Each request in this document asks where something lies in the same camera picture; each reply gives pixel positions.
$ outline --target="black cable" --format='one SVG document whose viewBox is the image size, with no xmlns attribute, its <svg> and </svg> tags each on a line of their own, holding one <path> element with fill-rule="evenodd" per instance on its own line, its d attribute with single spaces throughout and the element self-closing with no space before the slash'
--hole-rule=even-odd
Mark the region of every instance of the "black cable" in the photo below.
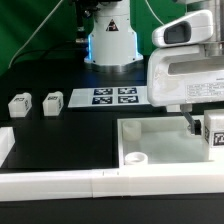
<svg viewBox="0 0 224 224">
<path fill-rule="evenodd" d="M 83 49 L 78 49 L 78 48 L 76 48 L 76 49 L 62 49 L 62 50 L 51 50 L 51 52 L 53 51 L 53 52 L 56 52 L 56 51 L 71 51 L 71 52 L 74 52 L 75 50 L 83 50 Z M 26 51 L 26 52 L 23 52 L 23 53 L 21 53 L 21 54 L 19 54 L 19 55 L 17 55 L 15 58 L 14 58 L 14 60 L 12 61 L 12 66 L 15 64 L 15 62 L 19 59 L 19 58 L 21 58 L 22 56 L 24 56 L 24 55 L 26 55 L 26 54 L 32 54 L 32 53 L 37 53 L 37 52 L 46 52 L 46 51 L 48 51 L 48 50 L 33 50 L 33 51 Z"/>
<path fill-rule="evenodd" d="M 64 41 L 62 43 L 59 43 L 59 44 L 56 44 L 56 45 L 50 47 L 48 50 L 46 50 L 46 52 L 44 52 L 43 55 L 41 55 L 39 57 L 39 60 L 44 59 L 51 51 L 53 51 L 53 50 L 55 50 L 55 49 L 57 49 L 59 47 L 65 46 L 65 45 L 69 45 L 69 44 L 75 44 L 75 41 L 73 41 L 73 40 L 67 40 L 67 41 Z"/>
<path fill-rule="evenodd" d="M 37 53 L 37 52 L 43 52 L 43 55 L 41 55 L 39 57 L 39 60 L 42 60 L 44 59 L 50 52 L 54 51 L 75 51 L 75 50 L 84 50 L 83 48 L 72 48 L 72 49 L 61 49 L 61 50 L 56 50 L 57 48 L 59 47 L 62 47 L 62 46 L 65 46 L 65 45 L 68 45 L 68 44 L 75 44 L 75 41 L 65 41 L 65 42 L 62 42 L 62 43 L 59 43 L 59 44 L 56 44 L 52 47 L 50 47 L 49 49 L 43 49 L 43 50 L 30 50 L 30 51 L 25 51 L 19 55 L 17 55 L 14 60 L 12 61 L 12 66 L 15 64 L 15 62 L 21 58 L 22 56 L 26 55 L 26 54 L 32 54 L 32 53 Z"/>
</svg>

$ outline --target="green background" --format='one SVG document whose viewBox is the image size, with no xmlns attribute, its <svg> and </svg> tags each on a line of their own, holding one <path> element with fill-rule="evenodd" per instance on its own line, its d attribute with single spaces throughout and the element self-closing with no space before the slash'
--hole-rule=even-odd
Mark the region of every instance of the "green background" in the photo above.
<svg viewBox="0 0 224 224">
<path fill-rule="evenodd" d="M 164 23 L 184 15 L 184 7 L 174 4 L 171 0 L 148 1 Z M 7 70 L 14 53 L 27 41 L 58 2 L 59 0 L 1 0 L 0 75 Z M 92 22 L 85 21 L 85 24 L 87 30 L 91 31 Z M 151 42 L 152 31 L 160 24 L 152 16 L 144 0 L 131 0 L 131 25 L 138 33 L 139 52 L 149 55 L 155 49 Z M 75 8 L 64 0 L 25 51 L 47 49 L 54 44 L 74 40 L 75 34 Z M 35 59 L 35 57 L 37 55 L 32 54 L 20 60 Z"/>
</svg>

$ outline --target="white plastic container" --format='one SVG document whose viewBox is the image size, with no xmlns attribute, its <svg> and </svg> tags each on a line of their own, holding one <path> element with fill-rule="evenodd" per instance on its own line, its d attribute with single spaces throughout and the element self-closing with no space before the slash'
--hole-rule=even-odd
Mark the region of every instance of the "white plastic container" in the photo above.
<svg viewBox="0 0 224 224">
<path fill-rule="evenodd" d="M 204 122 L 202 116 L 194 118 Z M 209 161 L 203 137 L 190 135 L 187 131 L 188 125 L 183 116 L 120 119 L 120 167 L 127 165 L 125 160 L 130 153 L 144 153 L 148 156 L 149 165 Z"/>
<path fill-rule="evenodd" d="M 64 106 L 61 92 L 49 93 L 43 102 L 44 116 L 58 116 Z"/>
<path fill-rule="evenodd" d="M 17 94 L 8 104 L 10 117 L 25 117 L 32 107 L 29 93 Z"/>
<path fill-rule="evenodd" d="M 224 110 L 207 110 L 204 116 L 204 142 L 209 160 L 224 161 Z"/>
</svg>

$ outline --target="white base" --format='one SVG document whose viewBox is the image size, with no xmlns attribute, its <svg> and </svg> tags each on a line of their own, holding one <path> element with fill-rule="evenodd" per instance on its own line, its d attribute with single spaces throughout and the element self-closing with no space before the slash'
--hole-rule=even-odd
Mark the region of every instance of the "white base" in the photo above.
<svg viewBox="0 0 224 224">
<path fill-rule="evenodd" d="M 143 56 L 138 54 L 134 61 L 129 62 L 128 64 L 97 64 L 92 62 L 92 60 L 89 59 L 89 57 L 86 57 L 85 60 L 85 66 L 87 69 L 92 69 L 97 72 L 104 72 L 104 73 L 122 73 L 130 71 L 137 67 L 143 67 Z"/>
<path fill-rule="evenodd" d="M 185 127 L 181 126 L 184 124 L 183 117 L 182 124 L 180 117 L 166 119 L 172 124 L 171 129 L 176 127 L 176 130 L 180 131 Z M 121 122 L 121 120 L 118 121 L 119 149 L 123 147 Z M 167 128 L 167 126 L 157 125 L 160 130 L 164 127 Z M 144 132 L 149 131 L 147 125 L 145 127 L 143 125 L 142 128 L 143 135 Z M 175 139 L 180 141 L 182 136 L 176 133 L 175 138 L 173 137 L 173 140 Z M 178 150 L 183 150 L 180 148 L 181 142 L 182 140 L 179 142 L 179 148 L 174 149 L 176 153 Z M 193 142 L 196 143 L 198 140 L 192 141 L 190 154 L 195 153 L 197 158 L 199 149 Z M 169 152 L 171 146 L 167 144 L 167 148 L 164 147 L 161 155 L 167 153 L 166 149 Z M 199 162 L 195 162 L 190 156 L 188 161 L 181 159 L 178 161 L 175 158 L 176 161 L 172 161 L 173 158 L 171 158 L 166 161 L 167 163 L 160 161 L 153 164 L 149 160 L 148 165 L 135 166 L 124 165 L 124 156 L 124 151 L 120 150 L 120 168 L 118 169 L 1 174 L 0 201 L 224 192 L 223 163 L 206 161 L 202 158 Z"/>
</svg>

